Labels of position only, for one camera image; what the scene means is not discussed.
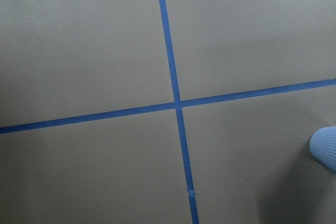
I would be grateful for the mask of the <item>light blue ribbed cup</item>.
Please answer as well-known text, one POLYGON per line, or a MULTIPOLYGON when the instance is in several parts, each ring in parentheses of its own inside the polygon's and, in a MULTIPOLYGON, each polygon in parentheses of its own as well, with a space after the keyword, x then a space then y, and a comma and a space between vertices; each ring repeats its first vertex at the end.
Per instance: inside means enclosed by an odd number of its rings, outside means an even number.
POLYGON ((309 149, 315 160, 335 173, 335 126, 315 131, 310 138, 309 149))

